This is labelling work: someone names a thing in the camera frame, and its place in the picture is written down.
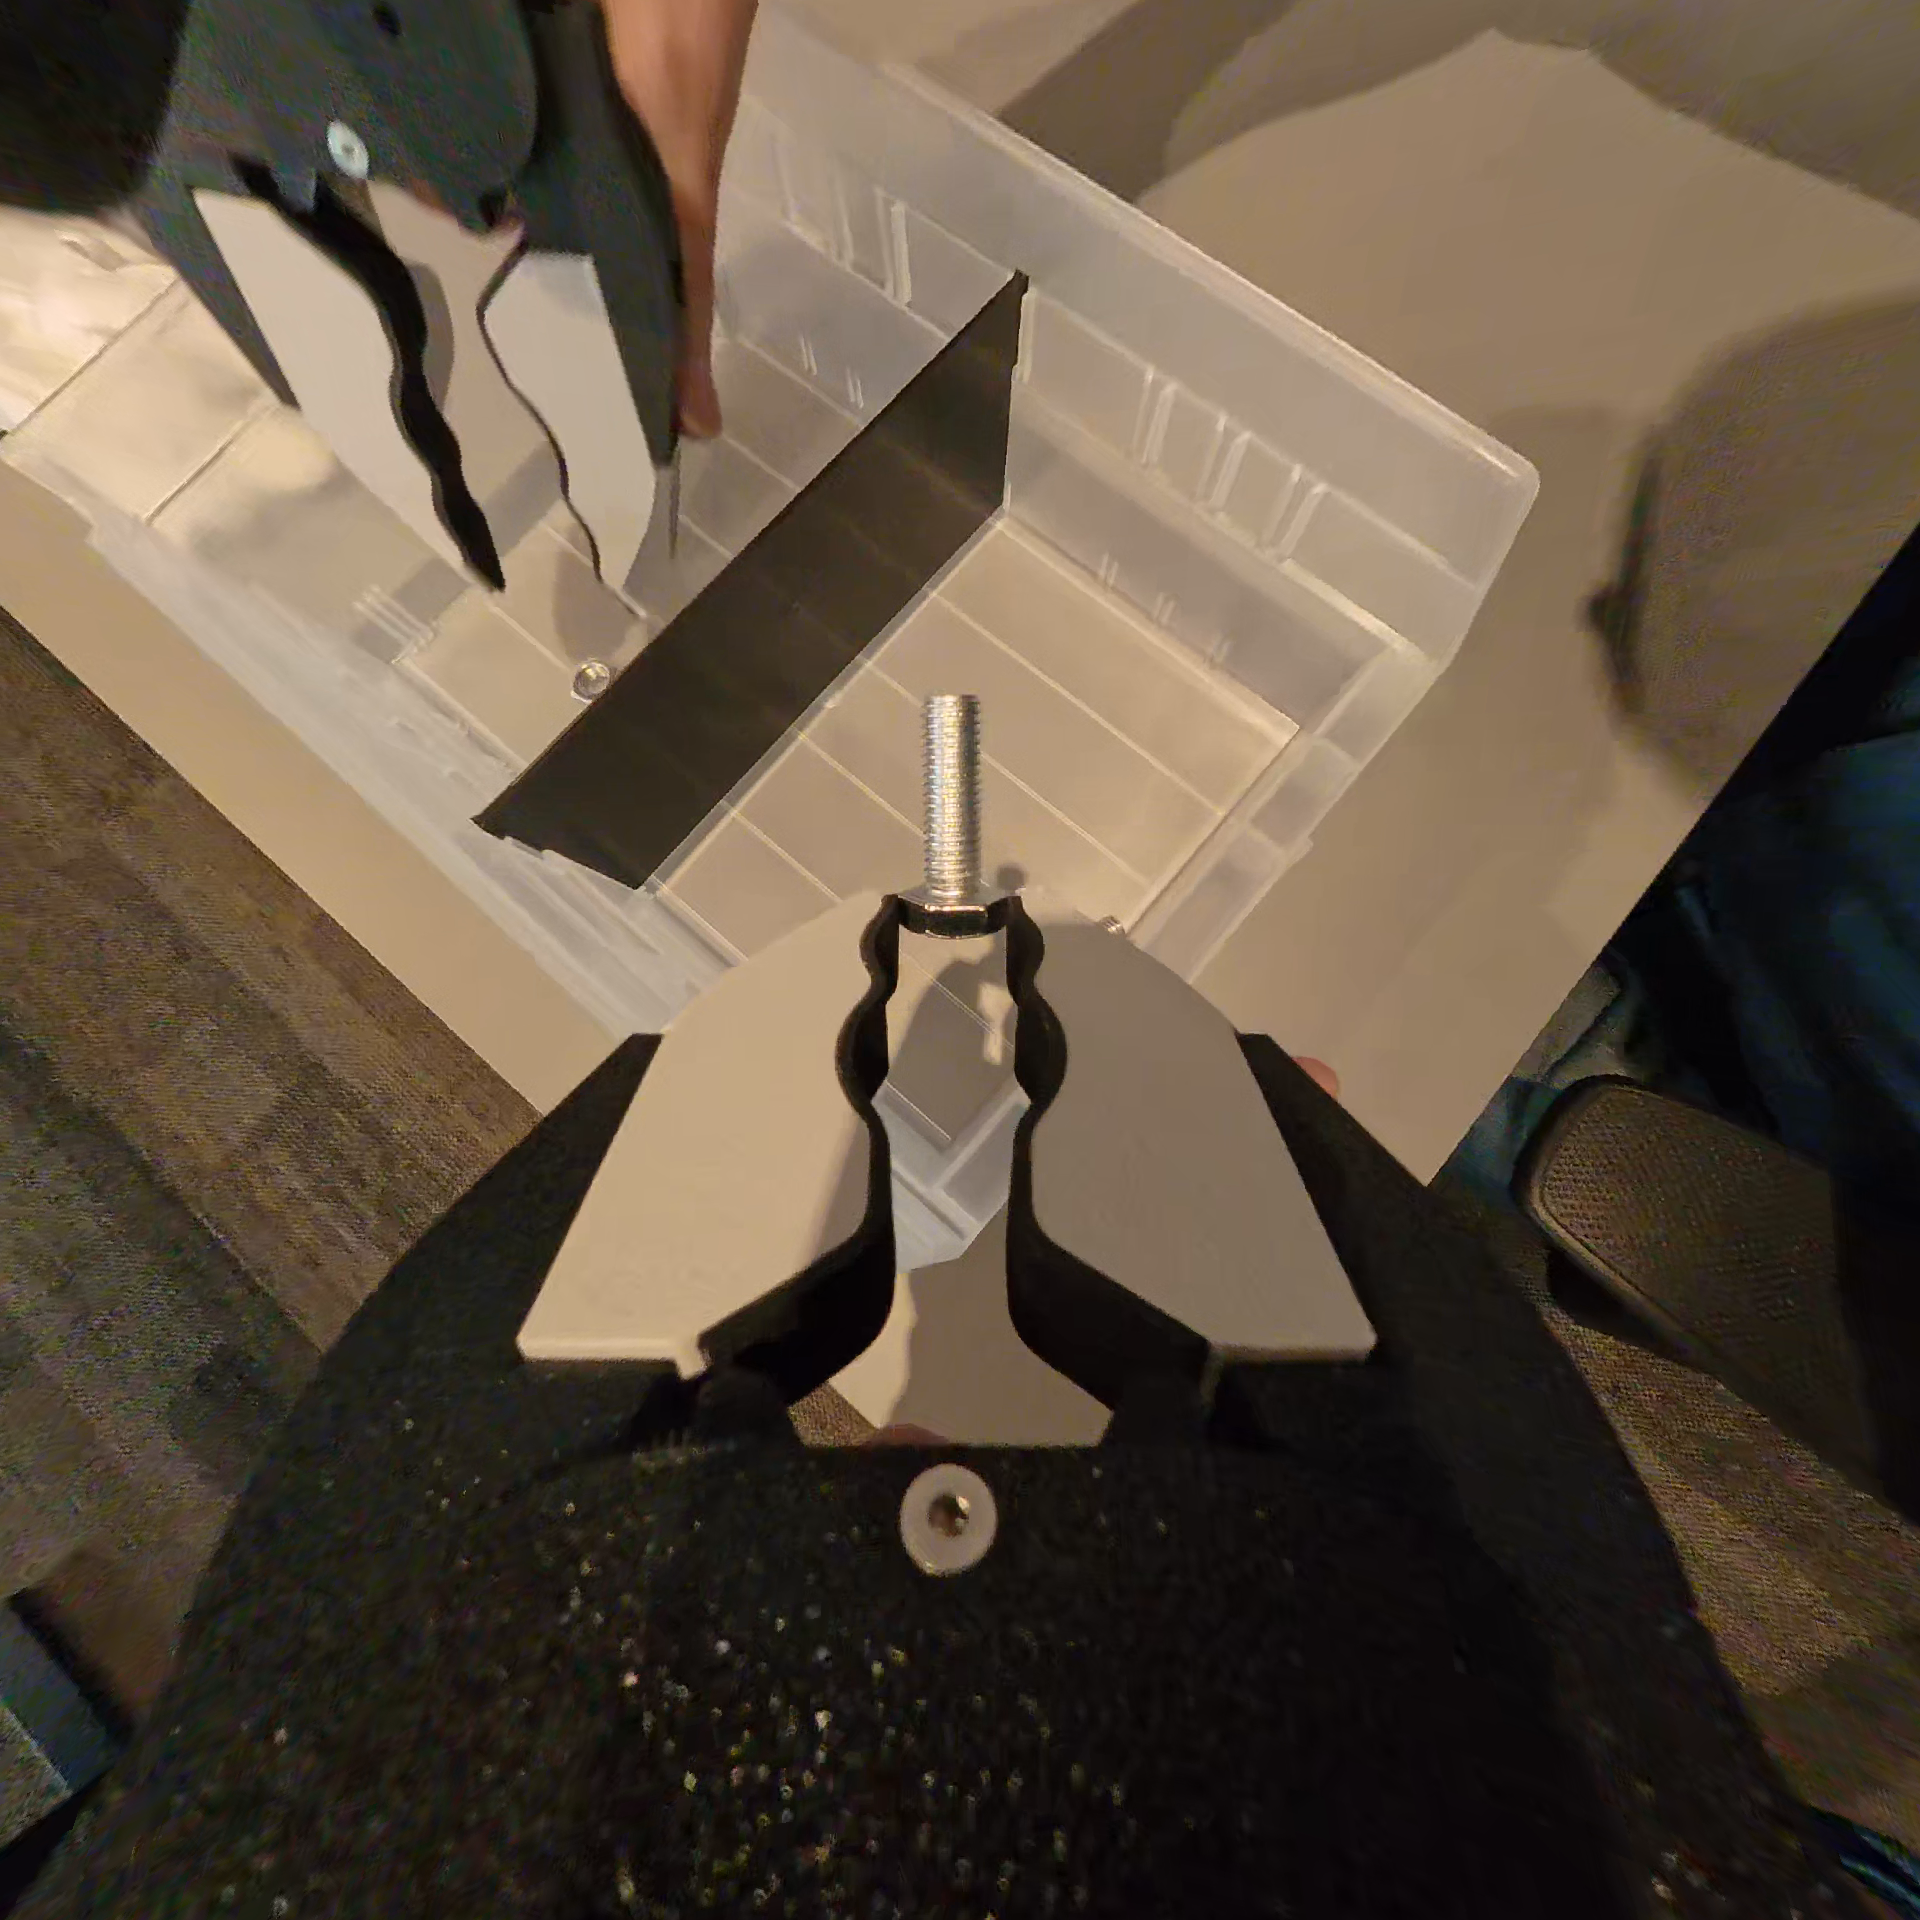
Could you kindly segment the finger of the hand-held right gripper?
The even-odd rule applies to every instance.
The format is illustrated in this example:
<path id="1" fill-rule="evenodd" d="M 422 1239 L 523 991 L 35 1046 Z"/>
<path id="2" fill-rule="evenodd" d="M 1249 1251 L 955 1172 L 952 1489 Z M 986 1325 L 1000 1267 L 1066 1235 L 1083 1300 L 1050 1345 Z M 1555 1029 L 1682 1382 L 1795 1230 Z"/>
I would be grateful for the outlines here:
<path id="1" fill-rule="evenodd" d="M 679 460 L 657 453 L 591 259 L 515 248 L 477 304 L 497 373 L 552 451 L 595 577 L 630 596 L 675 538 Z"/>
<path id="2" fill-rule="evenodd" d="M 312 201 L 196 190 L 196 212 L 304 424 L 434 554 L 506 583 L 459 439 L 430 380 L 436 323 L 418 277 L 325 184 Z"/>

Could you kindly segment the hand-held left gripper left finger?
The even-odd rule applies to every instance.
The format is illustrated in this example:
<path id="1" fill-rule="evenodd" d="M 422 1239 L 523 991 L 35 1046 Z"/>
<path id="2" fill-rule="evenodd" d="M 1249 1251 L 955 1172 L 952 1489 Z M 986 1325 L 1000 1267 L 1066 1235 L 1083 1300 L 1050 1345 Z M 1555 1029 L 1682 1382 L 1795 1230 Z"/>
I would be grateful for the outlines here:
<path id="1" fill-rule="evenodd" d="M 898 900 L 854 893 L 674 1015 L 522 1320 L 523 1359 L 829 1379 L 878 1337 L 898 977 Z"/>

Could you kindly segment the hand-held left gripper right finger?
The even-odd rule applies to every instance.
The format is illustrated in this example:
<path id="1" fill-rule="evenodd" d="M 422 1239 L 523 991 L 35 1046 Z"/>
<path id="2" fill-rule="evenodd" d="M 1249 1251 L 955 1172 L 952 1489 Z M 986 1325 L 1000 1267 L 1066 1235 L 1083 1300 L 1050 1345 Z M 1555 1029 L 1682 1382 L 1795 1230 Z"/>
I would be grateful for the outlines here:
<path id="1" fill-rule="evenodd" d="M 1026 1100 L 1003 1210 L 1024 1345 L 1099 1403 L 1351 1364 L 1377 1331 L 1227 1018 L 1123 935 L 1007 900 Z"/>

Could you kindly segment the steel hex bolt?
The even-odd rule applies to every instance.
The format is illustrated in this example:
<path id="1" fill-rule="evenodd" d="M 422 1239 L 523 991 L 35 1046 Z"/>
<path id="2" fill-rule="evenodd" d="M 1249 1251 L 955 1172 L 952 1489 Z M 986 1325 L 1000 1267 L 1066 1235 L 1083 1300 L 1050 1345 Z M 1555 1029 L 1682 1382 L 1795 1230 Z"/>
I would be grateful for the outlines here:
<path id="1" fill-rule="evenodd" d="M 981 708 L 971 691 L 921 702 L 921 876 L 894 900 L 902 926 L 931 940 L 1002 934 L 1017 893 L 989 883 L 983 855 Z"/>

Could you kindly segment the clear divided plastic bin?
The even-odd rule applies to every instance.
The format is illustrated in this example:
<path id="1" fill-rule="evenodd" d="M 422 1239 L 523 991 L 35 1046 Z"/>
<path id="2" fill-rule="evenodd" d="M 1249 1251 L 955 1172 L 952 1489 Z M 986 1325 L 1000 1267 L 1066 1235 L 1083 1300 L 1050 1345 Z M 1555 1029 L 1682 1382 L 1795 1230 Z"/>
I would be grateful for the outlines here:
<path id="1" fill-rule="evenodd" d="M 482 338 L 513 252 L 396 186 L 430 380 L 502 585 L 283 403 L 130 216 L 4 207 L 4 462 L 606 1029 L 660 1029 L 831 902 L 908 883 L 917 704 L 981 704 L 986 867 L 1193 980 L 1453 660 L 1532 465 L 998 119 L 760 13 L 723 184 L 726 429 L 608 588 Z M 639 886 L 473 816 L 1009 274 L 998 513 Z"/>

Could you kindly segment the person's right hand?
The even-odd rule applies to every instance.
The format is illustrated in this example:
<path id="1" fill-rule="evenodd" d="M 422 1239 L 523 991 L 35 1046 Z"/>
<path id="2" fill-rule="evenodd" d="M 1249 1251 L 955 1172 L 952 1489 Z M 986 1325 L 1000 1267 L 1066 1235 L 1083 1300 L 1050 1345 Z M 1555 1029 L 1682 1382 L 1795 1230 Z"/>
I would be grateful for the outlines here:
<path id="1" fill-rule="evenodd" d="M 614 76 L 660 158 L 679 238 L 679 429 L 710 439 L 722 428 L 712 375 L 718 199 L 758 6 L 603 1 L 601 13 Z"/>

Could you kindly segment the black bin divider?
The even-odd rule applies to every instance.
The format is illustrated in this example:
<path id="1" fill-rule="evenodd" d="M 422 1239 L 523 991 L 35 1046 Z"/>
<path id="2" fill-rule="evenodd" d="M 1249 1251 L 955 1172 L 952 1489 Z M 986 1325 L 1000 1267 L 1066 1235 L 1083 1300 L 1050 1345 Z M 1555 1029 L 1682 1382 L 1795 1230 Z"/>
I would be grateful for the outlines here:
<path id="1" fill-rule="evenodd" d="M 1002 510 L 1028 285 L 1009 271 L 473 826 L 655 876 Z"/>

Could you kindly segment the person's black office chair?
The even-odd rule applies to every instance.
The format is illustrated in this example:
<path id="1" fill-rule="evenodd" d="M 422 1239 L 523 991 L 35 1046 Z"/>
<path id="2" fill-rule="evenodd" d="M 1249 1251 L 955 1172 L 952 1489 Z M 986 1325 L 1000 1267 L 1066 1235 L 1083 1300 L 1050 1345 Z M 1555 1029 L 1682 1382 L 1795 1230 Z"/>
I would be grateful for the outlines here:
<path id="1" fill-rule="evenodd" d="M 1578 1324 L 1713 1379 L 1915 1522 L 1911 1223 L 1785 1145 L 1621 1076 L 1552 1100 L 1510 1194 Z"/>

